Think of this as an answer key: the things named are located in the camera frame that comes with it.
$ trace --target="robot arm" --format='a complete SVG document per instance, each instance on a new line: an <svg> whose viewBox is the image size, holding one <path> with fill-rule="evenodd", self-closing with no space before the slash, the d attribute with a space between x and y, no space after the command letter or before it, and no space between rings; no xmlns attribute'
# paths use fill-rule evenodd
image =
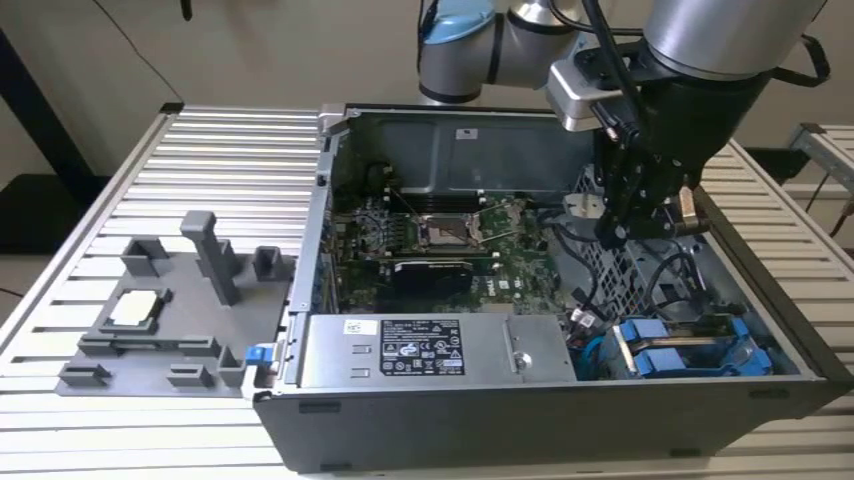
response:
<svg viewBox="0 0 854 480"><path fill-rule="evenodd" d="M828 77L820 45L801 37L825 0L655 0L641 32L612 32L596 0L580 0L589 26L576 21L575 0L516 2L503 18L489 10L479 22L460 20L465 15L452 8L459 2L468 12L476 3L443 0L436 22L428 22L421 93L436 103L464 103L483 83L545 84L564 128L595 130L603 246L700 228L691 190L764 86L772 79L816 86ZM453 22L457 28L448 29ZM595 33L600 47L567 52L579 28ZM613 33L643 36L617 46ZM779 68L801 38L816 78ZM655 213L673 197L683 218L671 225Z"/></svg>
<svg viewBox="0 0 854 480"><path fill-rule="evenodd" d="M828 78L809 37L817 77L777 68L825 0L655 0L643 38L619 46L596 0L581 2L601 47L552 65L547 95L568 130L601 127L596 180L607 210L596 236L607 248L701 228L691 191L765 85L816 86ZM683 217L675 225L655 217L672 197Z"/></svg>

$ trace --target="power supply label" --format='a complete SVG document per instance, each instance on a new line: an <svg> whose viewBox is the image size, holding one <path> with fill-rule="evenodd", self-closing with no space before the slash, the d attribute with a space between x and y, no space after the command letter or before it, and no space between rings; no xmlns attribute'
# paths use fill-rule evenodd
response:
<svg viewBox="0 0 854 480"><path fill-rule="evenodd" d="M459 320L382 320L382 375L465 375Z"/></svg>

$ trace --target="metal rail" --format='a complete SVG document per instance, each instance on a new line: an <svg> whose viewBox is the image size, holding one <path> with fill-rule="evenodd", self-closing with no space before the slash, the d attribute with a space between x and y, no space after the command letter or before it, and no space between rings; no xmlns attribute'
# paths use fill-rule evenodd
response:
<svg viewBox="0 0 854 480"><path fill-rule="evenodd" d="M158 117L0 329L0 474L294 476L240 399L62 398L52 391L124 272L117 255L133 235L156 234L168 250L185 251L180 218L188 209L208 209L220 218L217 235L236 250L264 244L297 253L317 156L314 122L316 112L204 107ZM735 143L711 160L703 187L854 370L847 256ZM406 471L386 478L852 476L854 396L845 396L805 419L763 425L711 459Z"/></svg>

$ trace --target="wire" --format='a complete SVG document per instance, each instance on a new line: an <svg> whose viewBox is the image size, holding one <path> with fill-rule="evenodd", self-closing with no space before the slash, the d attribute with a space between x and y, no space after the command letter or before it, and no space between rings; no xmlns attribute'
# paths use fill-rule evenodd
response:
<svg viewBox="0 0 854 480"><path fill-rule="evenodd" d="M611 28L608 27L608 22L604 19L604 13L601 13L601 8L599 7L599 1L581 0L581 4L584 5L587 17L589 18L589 24L596 35L596 40L599 40L599 47L601 55L604 55L604 65L607 67L608 74L613 77L616 84L619 85L619 89L623 92L623 96L628 101L628 108L632 116L635 117L635 122L637 123L637 132L640 137L643 137L644 132L647 132L647 122L645 110L643 109L643 103L640 101L640 93L637 92L637 85L635 84L628 73L628 69L625 68L625 64L623 63L623 57L616 50L613 37L609 34Z"/></svg>
<svg viewBox="0 0 854 480"><path fill-rule="evenodd" d="M577 254L577 252L575 252L575 250L572 250L567 245L565 239L563 238L563 232L565 231L565 227L563 227L563 225L552 225L551 229L555 234L555 240L557 241L557 245L560 245L560 249L563 250L563 253L565 253L577 263L580 263L581 267L584 267L584 269L589 273L589 281L592 286L589 287L589 294L587 294L587 299L584 300L584 303L580 306L581 310L587 310L589 308L589 305L592 305L592 301L596 297L596 293L599 292L599 273L596 272L596 269L592 267L589 262L584 260L584 257L581 257Z"/></svg>
<svg viewBox="0 0 854 480"><path fill-rule="evenodd" d="M664 270L667 269L667 267L669 266L671 263L673 263L676 260L681 259L683 262L687 263L689 269L691 269L691 275L696 275L696 263L693 262L693 258L691 258L691 255L688 255L684 252L679 252L675 253L673 255L668 256L661 263L657 265L657 268L655 269L655 271L652 272L652 276L649 277L649 281L647 283L645 286L645 292L643 292L643 305L652 305L651 309L655 313L657 313L657 315L661 317L661 319L667 322L671 323L676 323L673 321L673 319L669 317L669 315L667 315L667 313L663 310L663 307L660 307L659 305L655 305L652 303L652 290L655 289L655 286L657 285L657 281L660 280L661 277L661 273L664 273Z"/></svg>
<svg viewBox="0 0 854 480"><path fill-rule="evenodd" d="M414 45L417 55L414 56L414 71L421 73L421 15L424 15L424 0L418 0L417 2L417 17L414 22Z"/></svg>
<svg viewBox="0 0 854 480"><path fill-rule="evenodd" d="M567 17L563 14L560 9L557 8L557 5L555 4L555 0L548 0L548 11L551 11L551 14L555 16L557 21L561 24L564 24L567 27L572 27L575 30L579 30L584 33L595 33L592 26L572 20L569 17ZM643 29L641 28L612 28L611 35L616 35L617 37L641 37Z"/></svg>
<svg viewBox="0 0 854 480"><path fill-rule="evenodd" d="M124 32L124 29L118 25L118 22L116 22L116 19L112 17L109 12L106 11L104 6L101 5L101 2L98 0L92 0L92 3L97 6L100 11L104 12L104 15L106 16L106 18L112 22L113 26L116 27L116 30L118 30L118 33L121 34L121 36L126 40L128 44L130 45L130 48L133 49L133 53L136 53L136 56L138 57L138 59L142 62L145 62L145 65L148 65L148 68L150 69L150 71L154 73L154 75L157 75L157 77L160 77L160 80L162 80L162 83L165 84L165 86L169 87L169 90L172 90L172 94L174 95L177 100L180 100L181 103L185 103L184 102L184 97L181 97L180 93L177 93L177 90L174 90L174 87L172 86L169 81L165 79L165 77L162 76L160 71L154 68L154 66L150 64L150 62L148 61L148 59L145 58L142 53L138 51L138 48L136 48L136 44L133 43L133 40L130 40L130 37L128 37L128 34Z"/></svg>
<svg viewBox="0 0 854 480"><path fill-rule="evenodd" d="M848 219L847 215L839 215L839 220L836 220L836 224L832 227L832 230L829 231L829 238L835 237L839 233L839 230L841 230L841 227L844 226L844 221Z"/></svg>
<svg viewBox="0 0 854 480"><path fill-rule="evenodd" d="M545 222L545 220L559 217L560 215L563 215L563 213L564 213L563 210L545 210L539 215L536 215L536 223L545 227L552 227L552 228L559 227L560 233L563 233L563 236L569 240L573 240L580 243L596 243L599 240L596 240L595 238L585 238L585 237L581 237L580 235L573 234L572 232L569 232L569 230L565 228L563 224L556 222Z"/></svg>
<svg viewBox="0 0 854 480"><path fill-rule="evenodd" d="M12 295L13 297L24 298L24 294L22 293L17 293L14 290L9 290L7 288L0 287L0 292L5 293L7 295Z"/></svg>
<svg viewBox="0 0 854 480"><path fill-rule="evenodd" d="M828 178L829 178L829 174L825 173L824 178L821 178L821 181L817 183L817 187L815 187L815 191L812 192L812 196L809 197L809 203L805 204L805 209L804 209L805 213L809 213L809 208L812 208L812 203L815 203L815 199L817 198L817 194L820 193Z"/></svg>
<svg viewBox="0 0 854 480"><path fill-rule="evenodd" d="M651 313L657 312L659 310L667 308L671 305L675 305L676 303L689 302L689 301L691 299L688 298L673 298L672 300L667 300L665 302L661 302L657 305L652 305L649 308L645 309L643 314L649 315Z"/></svg>

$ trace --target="grey peg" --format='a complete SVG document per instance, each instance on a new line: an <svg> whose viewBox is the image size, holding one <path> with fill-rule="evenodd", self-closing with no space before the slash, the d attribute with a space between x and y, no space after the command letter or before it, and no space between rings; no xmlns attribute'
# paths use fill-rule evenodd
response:
<svg viewBox="0 0 854 480"><path fill-rule="evenodd" d="M189 211L181 221L181 235L196 245L201 271L208 273L218 303L233 305L240 301L240 292L230 278L233 261L225 257L228 252L224 253L220 249L213 225L216 217L212 212Z"/></svg>

